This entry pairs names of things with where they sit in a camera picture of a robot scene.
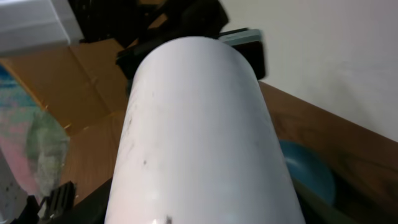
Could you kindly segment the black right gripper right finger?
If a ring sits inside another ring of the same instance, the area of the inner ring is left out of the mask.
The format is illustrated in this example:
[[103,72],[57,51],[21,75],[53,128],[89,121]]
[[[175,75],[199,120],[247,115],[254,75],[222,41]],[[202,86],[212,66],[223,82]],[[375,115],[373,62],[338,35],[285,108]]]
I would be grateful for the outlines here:
[[296,179],[292,179],[294,189],[300,202],[305,217],[305,223],[326,224],[355,224],[356,222],[339,212],[324,200],[318,197],[305,185]]

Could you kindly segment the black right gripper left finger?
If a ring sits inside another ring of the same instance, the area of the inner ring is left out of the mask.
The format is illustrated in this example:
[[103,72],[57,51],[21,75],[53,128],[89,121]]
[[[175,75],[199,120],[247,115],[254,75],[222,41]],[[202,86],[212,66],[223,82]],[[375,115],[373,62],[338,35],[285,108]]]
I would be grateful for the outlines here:
[[72,182],[52,190],[41,202],[28,195],[22,211],[11,224],[103,224],[110,189],[111,182],[106,181],[77,205],[74,204],[76,188]]

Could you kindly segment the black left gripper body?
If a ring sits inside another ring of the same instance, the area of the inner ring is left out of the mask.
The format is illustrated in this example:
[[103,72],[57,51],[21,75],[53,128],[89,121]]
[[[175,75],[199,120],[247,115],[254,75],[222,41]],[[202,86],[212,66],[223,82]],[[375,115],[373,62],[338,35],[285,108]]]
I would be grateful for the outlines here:
[[216,37],[229,22],[218,0],[171,0],[137,5],[138,27],[133,30],[136,45],[118,52],[116,65],[131,80],[143,59],[155,48],[188,36]]

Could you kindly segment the colourful snack wrapper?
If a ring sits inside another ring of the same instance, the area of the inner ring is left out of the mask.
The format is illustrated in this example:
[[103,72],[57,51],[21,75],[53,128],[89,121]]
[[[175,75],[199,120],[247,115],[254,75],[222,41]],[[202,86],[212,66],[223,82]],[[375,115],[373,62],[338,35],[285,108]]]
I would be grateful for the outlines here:
[[1,69],[1,221],[18,216],[28,196],[57,188],[70,138],[19,82]]

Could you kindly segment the pink plastic cup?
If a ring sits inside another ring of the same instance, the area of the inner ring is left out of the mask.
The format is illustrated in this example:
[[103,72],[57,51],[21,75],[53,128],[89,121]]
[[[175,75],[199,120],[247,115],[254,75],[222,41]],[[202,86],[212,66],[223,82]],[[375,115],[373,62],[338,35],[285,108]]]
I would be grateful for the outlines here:
[[142,61],[105,221],[305,221],[259,82],[239,52],[185,37]]

